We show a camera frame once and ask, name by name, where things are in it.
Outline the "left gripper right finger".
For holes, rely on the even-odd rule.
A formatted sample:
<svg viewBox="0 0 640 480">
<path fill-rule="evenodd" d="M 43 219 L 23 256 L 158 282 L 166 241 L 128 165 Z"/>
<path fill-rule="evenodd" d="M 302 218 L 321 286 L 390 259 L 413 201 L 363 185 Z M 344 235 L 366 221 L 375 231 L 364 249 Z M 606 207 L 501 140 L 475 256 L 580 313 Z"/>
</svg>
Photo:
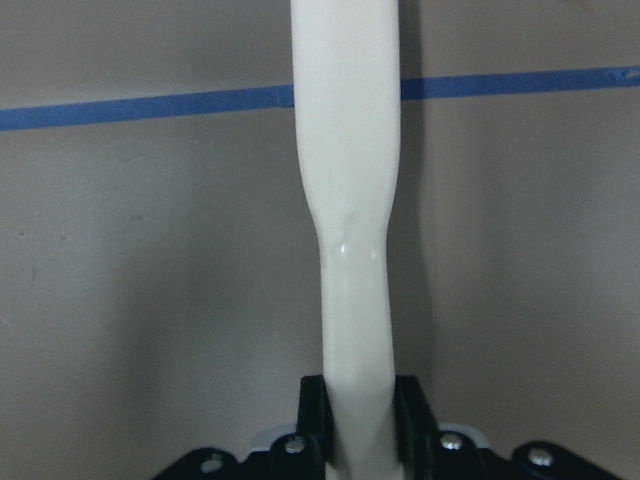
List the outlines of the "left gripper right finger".
<svg viewBox="0 0 640 480">
<path fill-rule="evenodd" d="M 438 426 L 416 376 L 396 376 L 394 408 L 401 462 L 430 463 Z"/>
</svg>

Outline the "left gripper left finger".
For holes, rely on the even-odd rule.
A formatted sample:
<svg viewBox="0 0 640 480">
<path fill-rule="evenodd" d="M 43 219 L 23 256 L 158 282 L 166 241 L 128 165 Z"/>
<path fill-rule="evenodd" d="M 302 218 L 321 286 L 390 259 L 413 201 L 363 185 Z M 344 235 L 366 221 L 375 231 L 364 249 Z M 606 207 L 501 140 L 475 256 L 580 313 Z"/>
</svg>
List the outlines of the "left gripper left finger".
<svg viewBox="0 0 640 480">
<path fill-rule="evenodd" d="M 316 441 L 324 461 L 333 460 L 334 417 L 322 375 L 304 376 L 300 381 L 296 431 Z"/>
</svg>

